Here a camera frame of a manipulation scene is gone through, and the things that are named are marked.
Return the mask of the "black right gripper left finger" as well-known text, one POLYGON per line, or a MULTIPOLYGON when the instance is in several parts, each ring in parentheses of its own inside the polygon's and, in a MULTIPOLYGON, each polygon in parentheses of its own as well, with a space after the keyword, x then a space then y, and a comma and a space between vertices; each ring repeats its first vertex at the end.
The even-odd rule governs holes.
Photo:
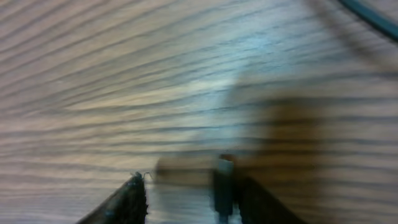
POLYGON ((147 210, 144 176, 136 172, 76 224, 145 224, 147 210))

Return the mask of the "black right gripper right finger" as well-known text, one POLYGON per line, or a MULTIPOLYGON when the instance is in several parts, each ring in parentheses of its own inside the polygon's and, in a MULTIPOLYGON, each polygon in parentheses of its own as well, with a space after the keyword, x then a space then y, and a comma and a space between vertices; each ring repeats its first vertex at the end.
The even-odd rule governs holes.
POLYGON ((242 224, 307 224, 250 177, 236 181, 236 202, 242 224))

